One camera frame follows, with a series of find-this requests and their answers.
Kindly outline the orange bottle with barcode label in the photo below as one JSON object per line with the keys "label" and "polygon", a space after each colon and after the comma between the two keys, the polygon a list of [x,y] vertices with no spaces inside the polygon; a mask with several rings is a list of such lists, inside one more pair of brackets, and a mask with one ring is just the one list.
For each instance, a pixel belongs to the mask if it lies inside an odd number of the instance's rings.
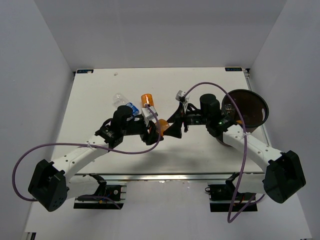
{"label": "orange bottle with barcode label", "polygon": [[170,127],[170,124],[164,119],[159,119],[158,122],[159,125],[156,126],[156,131],[163,137],[164,131],[166,131]]}

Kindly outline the large clear plastic bottle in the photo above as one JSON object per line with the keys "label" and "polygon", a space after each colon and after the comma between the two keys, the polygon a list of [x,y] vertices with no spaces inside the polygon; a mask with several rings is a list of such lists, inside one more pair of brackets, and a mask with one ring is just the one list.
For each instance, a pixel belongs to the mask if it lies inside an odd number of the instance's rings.
{"label": "large clear plastic bottle", "polygon": [[231,114],[235,111],[235,107],[231,103],[225,104],[224,109],[227,114]]}

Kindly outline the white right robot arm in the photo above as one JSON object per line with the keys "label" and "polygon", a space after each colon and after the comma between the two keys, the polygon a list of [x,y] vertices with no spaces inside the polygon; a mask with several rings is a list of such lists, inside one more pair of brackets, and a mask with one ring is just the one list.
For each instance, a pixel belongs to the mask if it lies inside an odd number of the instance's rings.
{"label": "white right robot arm", "polygon": [[293,152],[282,152],[272,148],[254,136],[245,133],[241,125],[222,113],[216,96],[203,94],[200,108],[189,103],[183,91],[178,91],[178,109],[167,120],[170,127],[163,134],[182,138],[182,133],[192,125],[204,125],[209,134],[220,142],[246,153],[262,174],[233,173],[226,181],[226,195],[236,200],[243,193],[266,194],[282,204],[306,185],[299,156]]}

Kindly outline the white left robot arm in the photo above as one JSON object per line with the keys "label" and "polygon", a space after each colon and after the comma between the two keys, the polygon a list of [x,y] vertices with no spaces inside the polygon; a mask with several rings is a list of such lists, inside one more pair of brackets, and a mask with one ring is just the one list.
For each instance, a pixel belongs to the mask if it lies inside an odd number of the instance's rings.
{"label": "white left robot arm", "polygon": [[124,154],[116,147],[125,136],[135,135],[153,148],[163,140],[154,107],[145,104],[141,114],[134,115],[129,106],[119,106],[86,143],[73,144],[74,150],[60,158],[41,160],[35,167],[28,192],[48,212],[57,210],[70,198],[109,200],[107,183],[100,175],[78,175],[78,172],[109,152]]}

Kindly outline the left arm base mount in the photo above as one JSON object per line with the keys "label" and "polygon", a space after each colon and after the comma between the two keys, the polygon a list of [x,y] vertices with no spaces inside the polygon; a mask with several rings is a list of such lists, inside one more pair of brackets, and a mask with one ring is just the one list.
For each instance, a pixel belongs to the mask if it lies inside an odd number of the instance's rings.
{"label": "left arm base mount", "polygon": [[121,210],[127,195],[127,184],[106,180],[90,173],[75,175],[70,180],[69,194],[74,197],[74,209]]}

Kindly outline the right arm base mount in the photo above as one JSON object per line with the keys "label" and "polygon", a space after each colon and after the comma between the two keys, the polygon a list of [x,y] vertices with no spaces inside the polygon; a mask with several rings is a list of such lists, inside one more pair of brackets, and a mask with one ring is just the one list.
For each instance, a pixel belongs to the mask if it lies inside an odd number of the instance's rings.
{"label": "right arm base mount", "polygon": [[[233,197],[237,181],[236,177],[239,173],[234,172],[231,174],[219,173],[206,173],[203,174],[203,179],[207,180],[207,187],[204,189],[209,196],[209,206],[211,213],[228,213],[230,203]],[[237,192],[235,201],[232,207],[232,212],[238,212],[250,200],[252,193],[239,193]],[[243,212],[257,212],[257,204],[252,202],[247,206]]]}

